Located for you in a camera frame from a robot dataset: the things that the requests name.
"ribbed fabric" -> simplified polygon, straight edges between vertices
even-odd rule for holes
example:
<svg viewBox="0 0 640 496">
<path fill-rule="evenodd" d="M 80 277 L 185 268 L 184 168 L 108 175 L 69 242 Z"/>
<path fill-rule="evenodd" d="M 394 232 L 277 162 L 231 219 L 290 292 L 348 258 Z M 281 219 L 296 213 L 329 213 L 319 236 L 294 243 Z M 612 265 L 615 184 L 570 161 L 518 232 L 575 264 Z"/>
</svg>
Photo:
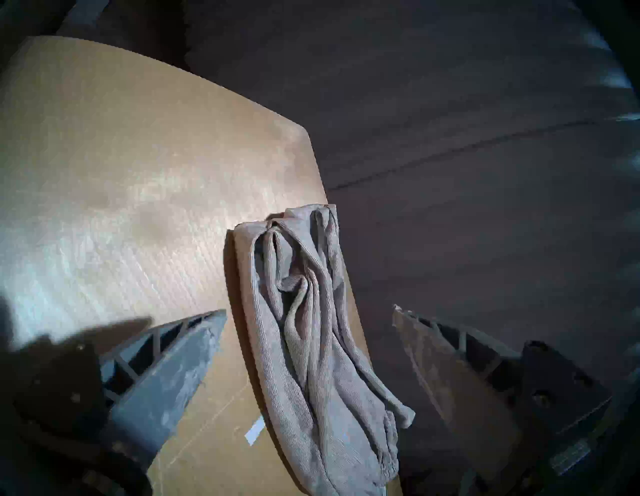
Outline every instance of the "ribbed fabric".
<svg viewBox="0 0 640 496">
<path fill-rule="evenodd" d="M 234 231 L 244 314 L 269 418 L 312 495 L 381 495 L 413 421 L 349 329 L 334 205 Z"/>
</svg>

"folded towel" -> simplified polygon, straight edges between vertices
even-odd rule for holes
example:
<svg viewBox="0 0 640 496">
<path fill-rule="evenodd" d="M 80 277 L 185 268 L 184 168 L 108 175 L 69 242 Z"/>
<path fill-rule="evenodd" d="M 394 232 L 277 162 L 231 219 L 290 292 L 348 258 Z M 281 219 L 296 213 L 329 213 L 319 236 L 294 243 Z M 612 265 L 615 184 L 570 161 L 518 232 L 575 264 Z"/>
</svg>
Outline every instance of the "folded towel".
<svg viewBox="0 0 640 496">
<path fill-rule="evenodd" d="M 414 412 L 356 347 L 334 205 L 234 231 L 244 314 L 269 418 L 312 495 L 381 495 L 396 476 L 396 421 Z"/>
</svg>

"microfiber cloth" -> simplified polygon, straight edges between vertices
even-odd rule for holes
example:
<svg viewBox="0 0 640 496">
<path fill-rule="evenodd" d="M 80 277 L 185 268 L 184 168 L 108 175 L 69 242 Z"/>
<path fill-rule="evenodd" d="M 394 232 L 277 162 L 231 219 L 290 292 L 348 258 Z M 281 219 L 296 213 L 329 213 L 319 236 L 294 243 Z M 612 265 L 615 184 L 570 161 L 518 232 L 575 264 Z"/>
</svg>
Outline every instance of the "microfiber cloth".
<svg viewBox="0 0 640 496">
<path fill-rule="evenodd" d="M 312 495 L 381 495 L 403 405 L 356 347 L 334 205 L 234 230 L 244 314 L 269 418 Z"/>
</svg>

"white label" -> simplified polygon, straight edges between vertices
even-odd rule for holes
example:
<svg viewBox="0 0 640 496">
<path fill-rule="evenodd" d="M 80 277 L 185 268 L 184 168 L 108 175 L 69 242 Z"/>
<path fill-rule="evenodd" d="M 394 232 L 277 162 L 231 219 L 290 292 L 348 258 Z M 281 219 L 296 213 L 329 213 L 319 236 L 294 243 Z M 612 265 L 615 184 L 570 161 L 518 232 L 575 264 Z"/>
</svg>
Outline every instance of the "white label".
<svg viewBox="0 0 640 496">
<path fill-rule="evenodd" d="M 258 439 L 258 436 L 260 435 L 263 429 L 264 429 L 264 418 L 263 416 L 260 416 L 260 418 L 253 423 L 253 425 L 251 426 L 251 429 L 249 429 L 247 434 L 244 435 L 244 438 L 249 443 L 249 446 L 253 446 L 253 443 L 255 443 L 255 440 Z"/>
</svg>

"wooden floor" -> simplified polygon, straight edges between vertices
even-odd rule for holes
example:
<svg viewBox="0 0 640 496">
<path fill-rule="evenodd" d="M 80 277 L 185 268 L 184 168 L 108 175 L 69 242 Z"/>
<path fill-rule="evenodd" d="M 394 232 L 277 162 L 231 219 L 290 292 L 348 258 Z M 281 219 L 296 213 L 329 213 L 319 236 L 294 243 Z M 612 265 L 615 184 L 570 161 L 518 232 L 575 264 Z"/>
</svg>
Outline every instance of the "wooden floor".
<svg viewBox="0 0 640 496">
<path fill-rule="evenodd" d="M 579 12 L 252 7 L 188 10 L 187 63 L 309 132 L 375 369 L 417 411 L 400 433 L 415 491 L 448 489 L 463 463 L 394 335 L 393 303 L 516 349 L 543 339 L 609 385 L 625 373 L 640 122 L 621 116 L 638 105 Z"/>
</svg>

